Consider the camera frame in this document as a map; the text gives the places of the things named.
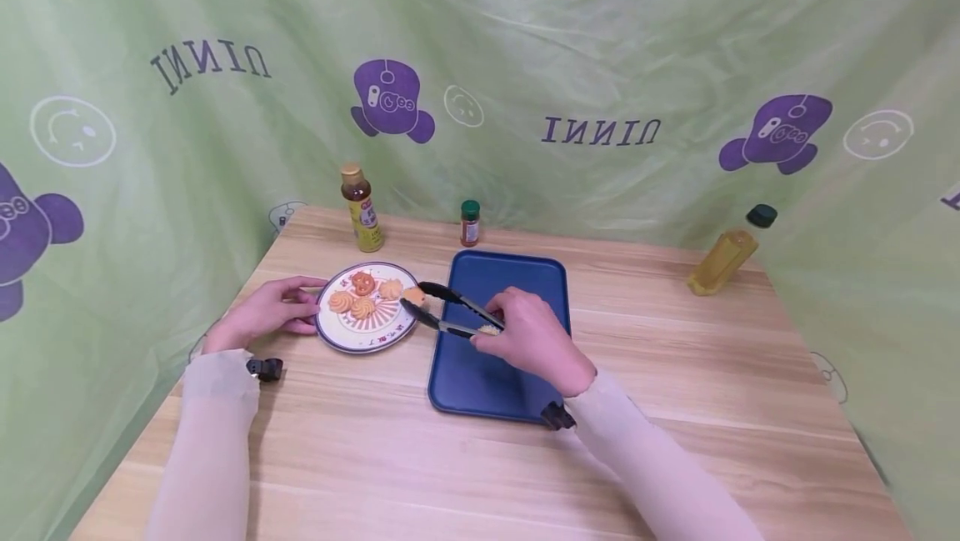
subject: smiley face logo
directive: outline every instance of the smiley face logo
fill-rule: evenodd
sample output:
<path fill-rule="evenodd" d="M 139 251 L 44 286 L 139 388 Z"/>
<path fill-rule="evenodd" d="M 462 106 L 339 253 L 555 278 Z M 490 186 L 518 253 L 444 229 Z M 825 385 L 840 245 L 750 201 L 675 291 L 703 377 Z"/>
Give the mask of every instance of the smiley face logo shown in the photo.
<path fill-rule="evenodd" d="M 879 110 L 853 123 L 842 146 L 861 160 L 883 160 L 903 149 L 913 137 L 913 119 L 898 110 Z"/>
<path fill-rule="evenodd" d="M 302 208 L 306 204 L 303 201 L 288 201 L 284 204 L 280 204 L 273 208 L 270 213 L 267 215 L 267 218 L 270 218 L 270 224 L 273 225 L 273 238 L 279 236 L 280 231 L 283 230 L 283 227 L 289 223 L 290 218 L 293 217 L 294 212 L 298 208 Z"/>
<path fill-rule="evenodd" d="M 839 403 L 847 402 L 847 384 L 844 383 L 844 379 L 840 376 L 840 372 L 833 367 L 833 364 L 830 363 L 830 360 L 826 357 L 823 357 L 822 353 L 810 352 L 810 357 L 813 357 L 813 363 L 817 365 L 817 369 L 820 370 L 821 376 L 827 381 L 827 387 L 830 388 L 830 392 L 833 393 L 833 397 Z"/>
<path fill-rule="evenodd" d="M 68 168 L 96 166 L 118 144 L 118 131 L 106 113 L 69 95 L 54 95 L 33 106 L 30 134 L 43 155 Z"/>
<path fill-rule="evenodd" d="M 456 85 L 447 87 L 443 93 L 443 106 L 447 108 L 450 118 L 463 126 L 476 128 L 483 124 L 483 108 L 465 88 Z"/>

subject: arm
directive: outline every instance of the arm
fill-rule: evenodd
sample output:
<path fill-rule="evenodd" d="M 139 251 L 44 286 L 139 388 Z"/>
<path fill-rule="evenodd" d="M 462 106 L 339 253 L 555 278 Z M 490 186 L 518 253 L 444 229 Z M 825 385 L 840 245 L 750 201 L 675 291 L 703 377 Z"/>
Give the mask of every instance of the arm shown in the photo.
<path fill-rule="evenodd" d="M 183 375 L 181 421 L 163 471 L 147 541 L 243 541 L 250 503 L 248 435 L 260 383 L 247 371 L 254 339 L 276 331 L 315 334 L 320 311 L 295 276 L 265 283 L 210 328 L 202 356 Z"/>
<path fill-rule="evenodd" d="M 498 335 L 470 343 L 548 381 L 566 400 L 577 436 L 620 477 L 661 541 L 763 541 L 720 483 L 646 420 L 610 375 L 598 372 L 537 295 L 507 288 L 487 304 L 504 315 Z"/>
<path fill-rule="evenodd" d="M 566 404 L 583 445 L 621 479 L 657 539 L 763 541 L 718 480 L 646 420 L 613 377 L 598 372 Z"/>
<path fill-rule="evenodd" d="M 181 422 L 147 541 L 243 541 L 250 501 L 248 435 L 260 397 L 250 352 L 207 353 L 187 366 Z"/>

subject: food on plate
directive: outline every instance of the food on plate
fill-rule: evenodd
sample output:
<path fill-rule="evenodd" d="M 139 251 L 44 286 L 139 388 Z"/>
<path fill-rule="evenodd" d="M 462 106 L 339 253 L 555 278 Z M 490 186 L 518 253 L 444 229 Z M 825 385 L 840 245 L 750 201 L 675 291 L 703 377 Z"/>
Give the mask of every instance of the food on plate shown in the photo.
<path fill-rule="evenodd" d="M 330 312 L 347 313 L 353 307 L 353 295 L 348 291 L 335 291 L 335 293 L 330 294 L 327 306 L 330 307 Z"/>
<path fill-rule="evenodd" d="M 412 305 L 424 308 L 426 307 L 426 294 L 419 287 L 405 288 L 402 293 L 403 299 L 406 299 Z"/>
<path fill-rule="evenodd" d="M 370 295 L 377 288 L 377 280 L 368 272 L 357 272 L 350 277 L 350 283 L 353 283 L 353 292 L 360 297 Z"/>
<path fill-rule="evenodd" d="M 403 283 L 397 279 L 390 279 L 380 283 L 380 297 L 387 301 L 397 301 L 403 293 Z"/>
<path fill-rule="evenodd" d="M 366 320 L 374 312 L 377 312 L 377 304 L 370 297 L 361 297 L 353 302 L 353 307 L 350 308 L 350 315 L 357 320 Z"/>

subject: green backdrop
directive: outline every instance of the green backdrop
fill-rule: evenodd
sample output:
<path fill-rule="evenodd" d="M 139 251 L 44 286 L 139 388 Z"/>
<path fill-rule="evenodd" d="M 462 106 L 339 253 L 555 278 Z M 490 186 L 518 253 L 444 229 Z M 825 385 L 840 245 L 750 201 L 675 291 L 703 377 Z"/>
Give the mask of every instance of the green backdrop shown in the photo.
<path fill-rule="evenodd" d="M 0 520 L 63 539 L 301 202 L 760 258 L 960 526 L 960 0 L 0 0 Z"/>

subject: blue tray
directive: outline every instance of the blue tray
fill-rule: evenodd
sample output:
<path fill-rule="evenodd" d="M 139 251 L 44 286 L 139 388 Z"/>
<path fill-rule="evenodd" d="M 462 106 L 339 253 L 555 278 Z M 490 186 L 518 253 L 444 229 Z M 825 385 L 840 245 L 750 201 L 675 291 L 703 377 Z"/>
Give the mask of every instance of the blue tray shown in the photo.
<path fill-rule="evenodd" d="M 536 293 L 570 332 L 567 270 L 550 258 L 466 250 L 450 265 L 448 287 L 484 305 L 506 287 Z M 484 319 L 463 306 L 445 303 L 442 319 L 477 328 Z M 503 359 L 474 349 L 468 339 L 439 333 L 427 395 L 444 413 L 543 423 L 550 402 L 563 404 L 560 393 L 542 378 L 513 368 Z"/>

